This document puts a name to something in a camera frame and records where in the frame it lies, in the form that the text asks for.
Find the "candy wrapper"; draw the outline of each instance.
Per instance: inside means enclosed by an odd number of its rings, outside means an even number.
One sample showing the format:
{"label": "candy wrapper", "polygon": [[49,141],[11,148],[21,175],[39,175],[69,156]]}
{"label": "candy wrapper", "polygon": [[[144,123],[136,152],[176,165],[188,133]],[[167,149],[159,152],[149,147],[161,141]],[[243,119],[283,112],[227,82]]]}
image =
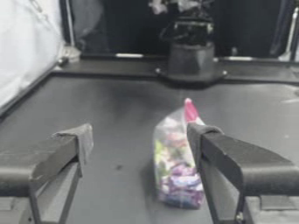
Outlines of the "candy wrapper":
{"label": "candy wrapper", "polygon": [[153,132],[153,166],[157,197],[165,204],[199,209],[204,200],[187,140],[187,123],[203,124],[192,100],[157,124]]}

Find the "black table surface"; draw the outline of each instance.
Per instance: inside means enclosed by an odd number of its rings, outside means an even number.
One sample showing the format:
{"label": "black table surface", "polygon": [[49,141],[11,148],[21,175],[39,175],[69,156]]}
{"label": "black table surface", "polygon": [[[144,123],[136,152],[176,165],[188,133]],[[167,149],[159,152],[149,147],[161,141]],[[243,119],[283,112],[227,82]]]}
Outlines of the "black table surface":
{"label": "black table surface", "polygon": [[191,97],[207,124],[299,165],[298,89],[222,84],[183,90],[151,81],[52,77],[0,124],[0,149],[24,147],[91,123],[95,150],[68,223],[211,224],[207,203],[185,211],[156,201],[155,125]]}

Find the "clear plastic bag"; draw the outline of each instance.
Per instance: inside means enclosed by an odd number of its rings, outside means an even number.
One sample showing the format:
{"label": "clear plastic bag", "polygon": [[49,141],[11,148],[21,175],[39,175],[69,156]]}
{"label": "clear plastic bag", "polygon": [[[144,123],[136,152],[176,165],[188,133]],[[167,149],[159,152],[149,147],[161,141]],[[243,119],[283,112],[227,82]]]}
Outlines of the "clear plastic bag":
{"label": "clear plastic bag", "polygon": [[187,123],[203,124],[191,99],[169,114],[153,132],[153,166],[157,197],[165,204],[199,209],[204,200],[202,179],[196,172],[187,140]]}

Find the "white cloth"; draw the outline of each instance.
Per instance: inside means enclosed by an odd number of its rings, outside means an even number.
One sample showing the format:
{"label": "white cloth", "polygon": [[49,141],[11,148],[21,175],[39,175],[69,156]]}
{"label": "white cloth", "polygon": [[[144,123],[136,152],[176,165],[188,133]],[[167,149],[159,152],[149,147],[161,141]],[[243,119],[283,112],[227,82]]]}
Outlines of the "white cloth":
{"label": "white cloth", "polygon": [[0,108],[53,66],[60,57],[59,0],[39,0],[48,21],[31,0],[1,0],[0,7]]}

